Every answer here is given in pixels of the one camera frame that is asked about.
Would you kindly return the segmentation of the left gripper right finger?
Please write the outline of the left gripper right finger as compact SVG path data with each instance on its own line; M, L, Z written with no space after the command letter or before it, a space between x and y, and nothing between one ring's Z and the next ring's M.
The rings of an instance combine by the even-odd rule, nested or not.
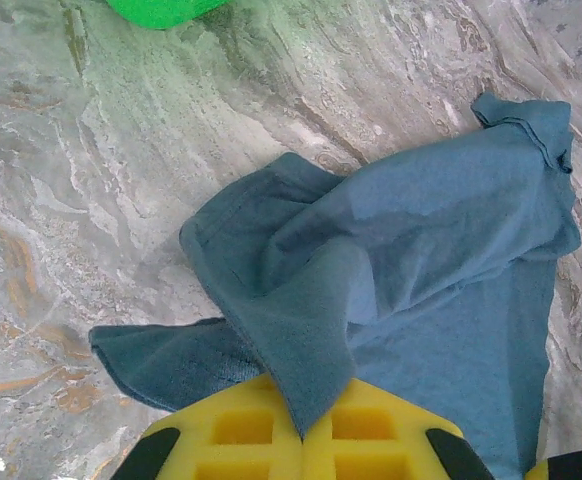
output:
M303 441L303 480L494 480L452 422L354 379Z

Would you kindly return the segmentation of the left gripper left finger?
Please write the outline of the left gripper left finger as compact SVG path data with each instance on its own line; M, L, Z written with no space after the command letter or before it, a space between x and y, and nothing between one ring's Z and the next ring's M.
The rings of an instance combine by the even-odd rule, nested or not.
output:
M120 480L301 480L301 452L281 394L261 375L150 425Z

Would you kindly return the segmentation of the blue t-shirt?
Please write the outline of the blue t-shirt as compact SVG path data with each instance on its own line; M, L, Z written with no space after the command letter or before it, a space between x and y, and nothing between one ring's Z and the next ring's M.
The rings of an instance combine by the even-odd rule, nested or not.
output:
M576 250L571 107L480 95L481 127L350 175L294 153L179 242L220 316L97 326L115 384L176 411L269 374L306 436L353 378L452 421L496 480L536 456L558 260Z

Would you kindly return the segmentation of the green plastic basket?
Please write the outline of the green plastic basket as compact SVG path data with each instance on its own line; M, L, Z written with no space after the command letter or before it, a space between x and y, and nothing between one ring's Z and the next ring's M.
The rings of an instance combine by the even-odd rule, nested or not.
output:
M195 19L230 0L105 0L122 18L153 30L165 30Z

